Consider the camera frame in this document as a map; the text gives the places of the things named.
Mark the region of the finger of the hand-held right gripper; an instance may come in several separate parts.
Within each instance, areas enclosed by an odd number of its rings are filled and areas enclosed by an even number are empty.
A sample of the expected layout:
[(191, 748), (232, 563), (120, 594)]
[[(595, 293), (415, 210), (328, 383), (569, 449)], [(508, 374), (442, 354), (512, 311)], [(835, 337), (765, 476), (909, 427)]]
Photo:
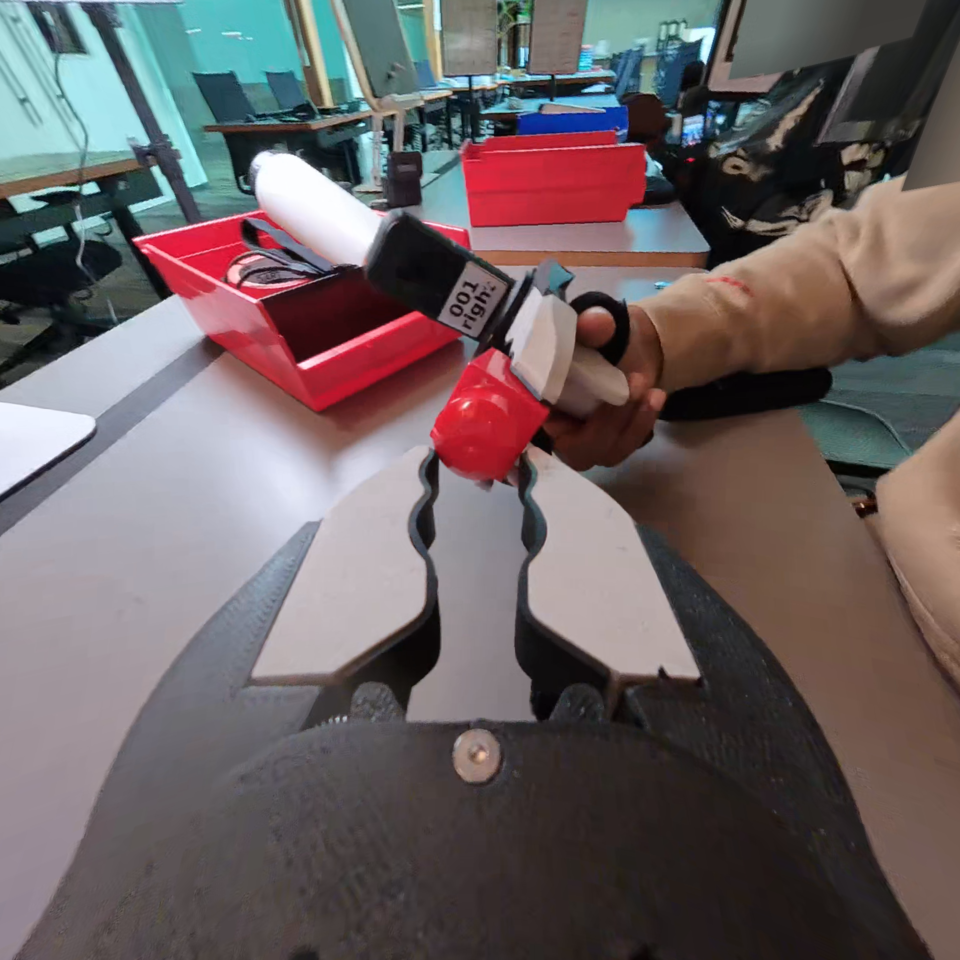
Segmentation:
[(577, 344), (576, 310), (553, 293), (529, 292), (510, 325), (510, 371), (540, 402), (558, 402)]

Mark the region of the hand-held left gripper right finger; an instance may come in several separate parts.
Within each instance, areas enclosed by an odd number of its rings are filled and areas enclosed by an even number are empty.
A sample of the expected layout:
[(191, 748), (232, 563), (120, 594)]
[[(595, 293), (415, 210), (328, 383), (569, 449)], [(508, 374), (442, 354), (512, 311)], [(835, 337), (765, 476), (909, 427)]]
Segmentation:
[(630, 513), (544, 450), (522, 459), (527, 558), (518, 607), (609, 685), (701, 672)]

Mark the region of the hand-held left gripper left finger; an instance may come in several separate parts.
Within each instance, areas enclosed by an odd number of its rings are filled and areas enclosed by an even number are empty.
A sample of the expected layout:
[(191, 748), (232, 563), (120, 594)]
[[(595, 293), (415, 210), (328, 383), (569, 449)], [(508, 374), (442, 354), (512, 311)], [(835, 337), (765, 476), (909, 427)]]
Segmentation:
[(438, 479), (435, 451), (416, 446), (328, 512), (251, 669), (253, 685), (344, 685), (394, 672), (414, 685), (435, 666)]

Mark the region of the red toy block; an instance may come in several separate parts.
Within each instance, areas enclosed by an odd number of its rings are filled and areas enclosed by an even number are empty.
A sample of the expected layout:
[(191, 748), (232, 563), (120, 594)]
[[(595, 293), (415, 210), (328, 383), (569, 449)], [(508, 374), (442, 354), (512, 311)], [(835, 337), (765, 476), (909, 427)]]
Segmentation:
[(464, 368), (434, 421), (431, 446), (453, 474), (481, 485), (504, 481), (548, 414), (510, 357), (490, 348)]

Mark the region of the red plastic bin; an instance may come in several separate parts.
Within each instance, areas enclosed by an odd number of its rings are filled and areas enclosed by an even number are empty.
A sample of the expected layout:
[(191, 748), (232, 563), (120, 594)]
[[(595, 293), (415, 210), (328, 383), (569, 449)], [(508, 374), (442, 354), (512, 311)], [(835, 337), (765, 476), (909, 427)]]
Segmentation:
[(309, 409), (322, 412), (457, 342), (456, 333), (384, 294), (357, 268), (287, 289), (236, 289), (229, 263), (282, 244), (261, 210), (136, 237), (138, 250), (215, 344)]

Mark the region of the person's right forearm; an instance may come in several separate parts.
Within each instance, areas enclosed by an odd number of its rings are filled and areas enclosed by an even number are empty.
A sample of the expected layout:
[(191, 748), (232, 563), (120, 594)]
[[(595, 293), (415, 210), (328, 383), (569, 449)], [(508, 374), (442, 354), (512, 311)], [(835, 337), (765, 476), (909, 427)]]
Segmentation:
[(959, 185), (905, 182), (874, 184), (852, 209), (643, 300), (659, 386), (899, 356), (956, 333)]

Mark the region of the person's right hand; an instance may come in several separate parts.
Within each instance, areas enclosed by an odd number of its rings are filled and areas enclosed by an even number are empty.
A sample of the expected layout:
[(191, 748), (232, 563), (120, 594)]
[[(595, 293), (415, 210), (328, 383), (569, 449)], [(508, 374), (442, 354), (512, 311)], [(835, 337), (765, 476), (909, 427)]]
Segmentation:
[(649, 443), (666, 402), (659, 385), (659, 335), (641, 306), (630, 304), (629, 315), (630, 339), (618, 365), (627, 378), (628, 402), (601, 405), (586, 419), (553, 410), (543, 425), (554, 454), (579, 473), (615, 467)]

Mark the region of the small black box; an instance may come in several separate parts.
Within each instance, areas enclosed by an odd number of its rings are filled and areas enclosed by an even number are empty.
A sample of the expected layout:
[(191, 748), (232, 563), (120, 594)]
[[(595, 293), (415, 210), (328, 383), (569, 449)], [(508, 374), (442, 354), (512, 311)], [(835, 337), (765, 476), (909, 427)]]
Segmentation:
[(423, 200), (424, 159), (418, 150), (393, 150), (387, 158), (383, 198), (388, 210), (418, 207)]

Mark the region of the white water bottle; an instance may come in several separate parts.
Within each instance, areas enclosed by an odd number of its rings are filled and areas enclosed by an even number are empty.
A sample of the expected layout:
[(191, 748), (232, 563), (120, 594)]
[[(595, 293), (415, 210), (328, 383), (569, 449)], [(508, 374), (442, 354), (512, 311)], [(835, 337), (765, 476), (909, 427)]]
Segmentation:
[(382, 217), (288, 152), (263, 150), (247, 181), (258, 207), (295, 241), (337, 265), (364, 267)]

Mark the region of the red storage bin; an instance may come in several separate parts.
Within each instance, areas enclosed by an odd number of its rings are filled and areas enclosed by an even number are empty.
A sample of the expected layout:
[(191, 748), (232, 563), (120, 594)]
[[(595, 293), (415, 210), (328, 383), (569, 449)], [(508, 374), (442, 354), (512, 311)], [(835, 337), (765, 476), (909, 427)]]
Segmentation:
[(479, 228), (621, 223), (646, 191), (646, 147), (613, 130), (467, 141), (460, 160)]

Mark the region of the red round disc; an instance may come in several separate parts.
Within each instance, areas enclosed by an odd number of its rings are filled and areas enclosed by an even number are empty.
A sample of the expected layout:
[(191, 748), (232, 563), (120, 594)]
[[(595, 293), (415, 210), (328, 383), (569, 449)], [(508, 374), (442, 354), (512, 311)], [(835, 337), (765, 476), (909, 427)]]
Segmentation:
[(222, 282), (236, 289), (287, 289), (305, 281), (300, 272), (282, 260), (252, 250), (235, 256)]

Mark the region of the blue storage bin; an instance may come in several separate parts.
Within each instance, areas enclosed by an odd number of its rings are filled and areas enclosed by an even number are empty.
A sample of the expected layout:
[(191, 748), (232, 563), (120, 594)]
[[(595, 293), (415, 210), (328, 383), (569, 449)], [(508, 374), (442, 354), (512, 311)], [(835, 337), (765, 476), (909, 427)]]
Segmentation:
[(619, 138), (629, 128), (629, 112), (619, 103), (614, 106), (576, 106), (546, 102), (537, 111), (519, 114), (515, 127), (519, 136), (613, 133)]

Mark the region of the black seat cushion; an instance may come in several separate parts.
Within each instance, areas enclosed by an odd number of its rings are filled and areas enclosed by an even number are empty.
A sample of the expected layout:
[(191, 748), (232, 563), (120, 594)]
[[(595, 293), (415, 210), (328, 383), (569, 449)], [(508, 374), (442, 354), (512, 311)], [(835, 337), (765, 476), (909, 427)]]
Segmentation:
[(822, 401), (833, 382), (825, 367), (739, 372), (670, 393), (659, 418), (666, 423), (697, 423), (806, 406)]

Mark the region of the black stand pole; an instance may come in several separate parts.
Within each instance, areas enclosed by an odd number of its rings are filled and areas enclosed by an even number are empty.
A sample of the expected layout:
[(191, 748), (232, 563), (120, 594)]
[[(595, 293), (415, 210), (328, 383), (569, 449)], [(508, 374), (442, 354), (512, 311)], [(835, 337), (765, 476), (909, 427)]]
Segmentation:
[(93, 27), (101, 38), (118, 77), (126, 90), (127, 97), (144, 129), (146, 145), (135, 148), (134, 153), (143, 159), (153, 160), (170, 186), (177, 206), (187, 224), (202, 221), (201, 212), (186, 182), (179, 153), (147, 99), (135, 67), (124, 48), (118, 34), (121, 18), (114, 2), (80, 2)]

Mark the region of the person's beige hoodie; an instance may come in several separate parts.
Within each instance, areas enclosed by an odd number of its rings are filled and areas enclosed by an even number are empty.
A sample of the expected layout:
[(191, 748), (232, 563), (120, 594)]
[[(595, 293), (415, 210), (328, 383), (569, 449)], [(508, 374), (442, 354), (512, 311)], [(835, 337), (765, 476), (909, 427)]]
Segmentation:
[(959, 441), (943, 428), (878, 479), (873, 538), (931, 655), (959, 687)]

